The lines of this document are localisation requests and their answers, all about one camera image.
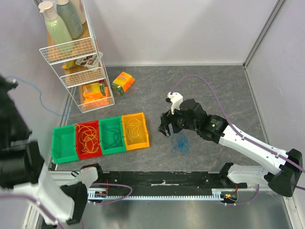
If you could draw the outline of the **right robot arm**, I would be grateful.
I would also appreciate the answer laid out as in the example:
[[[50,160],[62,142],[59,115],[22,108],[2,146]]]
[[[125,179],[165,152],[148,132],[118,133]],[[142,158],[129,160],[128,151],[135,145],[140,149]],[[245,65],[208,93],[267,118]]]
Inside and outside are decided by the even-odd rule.
[[[231,148],[256,161],[258,166],[240,166],[227,163],[218,176],[222,187],[234,183],[268,186],[275,193],[292,197],[302,174],[302,153],[286,151],[268,145],[241,131],[218,115],[207,114],[194,99],[184,100],[180,94],[170,95],[166,101],[169,111],[161,114],[158,131],[165,136],[183,129],[195,131],[203,140]]]

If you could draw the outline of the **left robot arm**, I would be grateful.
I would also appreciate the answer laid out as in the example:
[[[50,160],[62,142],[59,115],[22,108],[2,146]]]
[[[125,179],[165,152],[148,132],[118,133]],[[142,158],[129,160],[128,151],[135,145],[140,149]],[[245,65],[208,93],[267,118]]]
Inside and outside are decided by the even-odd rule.
[[[42,215],[44,229],[81,223],[88,189],[104,184],[101,166],[83,166],[70,184],[56,184],[38,142],[29,140],[32,131],[8,94],[17,87],[16,80],[0,78],[0,187],[5,190],[0,197],[26,199]]]

